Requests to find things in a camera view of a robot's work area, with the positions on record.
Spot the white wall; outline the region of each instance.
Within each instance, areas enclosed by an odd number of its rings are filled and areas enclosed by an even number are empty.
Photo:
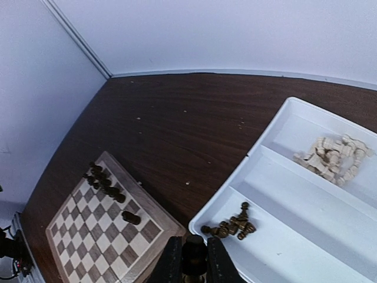
[[[104,82],[39,0],[0,1],[0,218],[22,210]]]
[[[55,0],[114,74],[245,69],[377,84],[375,0]]]

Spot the dark square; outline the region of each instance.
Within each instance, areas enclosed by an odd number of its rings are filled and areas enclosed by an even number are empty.
[[[67,272],[68,276],[70,276],[73,272],[73,265],[71,261],[68,261],[67,264],[64,266],[65,271]]]
[[[106,197],[106,195],[104,194],[102,190],[98,190],[95,196],[100,202]]]
[[[53,227],[51,228],[52,236],[55,236],[58,232],[58,225],[55,223]]]
[[[70,243],[68,244],[68,246],[67,246],[67,252],[68,252],[68,255],[69,255],[69,256],[72,256],[73,253],[75,252],[75,247],[74,247],[74,245],[73,245],[72,242],[70,242]]]
[[[93,261],[96,262],[97,259],[100,257],[101,255],[101,251],[100,249],[98,248],[97,244],[95,243],[92,248],[90,249],[89,251],[89,254],[90,256],[92,257]]]
[[[76,195],[73,197],[75,203],[78,203],[82,199],[82,193],[80,190],[77,191]]]
[[[102,204],[99,204],[97,208],[93,211],[95,220],[99,221],[102,218],[102,216],[104,216],[105,213],[106,213],[106,210],[104,209]]]
[[[106,283],[115,283],[118,281],[118,277],[115,275],[113,269],[109,267],[108,270],[102,275]]]
[[[107,263],[111,265],[118,257],[117,251],[110,245],[107,250],[104,252],[104,258]]]
[[[87,202],[89,202],[94,196],[94,192],[92,189],[89,189],[87,193],[85,194],[84,198]]]
[[[120,214],[120,207],[114,202],[110,208],[107,210],[107,214],[110,216],[111,220],[114,220]]]
[[[115,238],[120,234],[118,228],[114,225],[114,223],[111,223],[110,226],[107,228],[105,235],[110,241],[110,243],[115,240]]]
[[[160,228],[158,228],[153,221],[149,220],[146,226],[141,230],[142,236],[148,241],[152,242],[153,239],[160,233]]]
[[[136,234],[138,234],[138,230],[132,224],[127,224],[122,231],[122,235],[128,243],[135,238]]]
[[[63,240],[60,241],[59,245],[57,246],[58,252],[61,255],[64,252],[64,243]]]
[[[88,274],[90,279],[92,279],[92,282],[96,282],[99,277],[101,277],[101,274],[95,265],[89,270]]]
[[[71,215],[73,220],[76,220],[77,216],[80,214],[80,211],[78,211],[77,206],[72,210]]]
[[[76,267],[76,273],[80,280],[84,277],[84,275],[87,273],[82,262],[80,262]]]
[[[77,254],[80,259],[83,259],[85,255],[88,253],[84,243],[81,243],[80,246],[77,248]]]
[[[130,200],[127,206],[125,207],[126,211],[129,211],[132,213],[138,212],[139,209],[140,209],[139,206],[133,200]]]
[[[73,238],[77,233],[77,228],[75,223],[72,224],[72,226],[69,228],[68,233],[70,233],[71,238]]]
[[[66,220],[69,214],[70,214],[70,211],[68,210],[68,208],[65,208],[61,216],[63,216],[63,219]]]
[[[131,246],[127,246],[126,249],[120,255],[121,259],[124,261],[127,267],[130,267],[131,264],[137,259],[137,254]]]
[[[78,233],[80,234],[81,239],[83,240],[89,234],[89,229],[85,224],[82,224],[82,227],[80,228]]]
[[[63,223],[63,225],[61,225],[61,227],[60,227],[60,229],[59,229],[59,232],[60,232],[61,237],[63,238],[63,236],[64,236],[65,233],[67,232],[67,227],[65,226],[64,223]]]
[[[86,206],[81,212],[84,221],[86,221],[89,218],[90,214],[92,214],[92,212],[90,211],[88,206]]]
[[[99,226],[98,223],[93,227],[93,230],[91,232],[93,239],[95,241],[97,241],[102,236],[103,233],[104,232],[102,231],[102,229],[101,229],[101,227]]]

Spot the white plastic tray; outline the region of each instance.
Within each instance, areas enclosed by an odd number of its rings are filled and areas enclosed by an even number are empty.
[[[254,283],[377,282],[377,157],[340,188],[292,161],[320,136],[348,134],[377,150],[377,134],[297,98],[288,98],[247,157],[191,220],[191,233],[218,226],[250,203],[257,231],[223,239]]]

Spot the black device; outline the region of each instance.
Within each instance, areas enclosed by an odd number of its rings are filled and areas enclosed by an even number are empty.
[[[207,246],[199,235],[167,242],[147,283],[245,283],[219,238],[209,238]]]
[[[18,230],[14,236],[11,235],[13,239],[9,239],[6,237],[5,233],[7,230],[10,230],[10,226],[5,229],[0,228],[0,258],[7,256],[13,259],[13,276],[7,278],[0,277],[1,280],[13,279],[17,277],[20,272],[23,276],[27,276],[32,268],[32,260],[21,231]]]

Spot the chessboard frame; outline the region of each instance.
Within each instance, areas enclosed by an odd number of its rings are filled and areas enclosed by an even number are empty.
[[[126,278],[120,279],[121,283],[128,282],[144,282],[154,266],[156,265],[163,247],[171,236],[184,236],[187,230],[177,222],[166,210],[157,203],[138,183],[137,181],[120,165],[120,163],[108,152],[103,152],[102,155],[95,161],[96,164],[104,162],[110,172],[118,179],[121,185],[126,188],[126,191],[143,207],[143,209],[153,216],[153,220],[162,228],[162,233],[155,240],[152,247],[148,249],[148,255],[145,253],[133,266],[130,275],[127,274]],[[64,283],[70,283],[65,276],[64,267],[59,260],[59,255],[55,249],[54,240],[52,237],[51,229],[57,220],[57,217],[62,213],[70,199],[80,189],[81,185],[86,182],[84,178],[76,185],[72,193],[67,197],[65,202],[56,212],[54,218],[46,228],[46,236],[50,245],[52,255],[54,257],[56,266],[61,275]]]

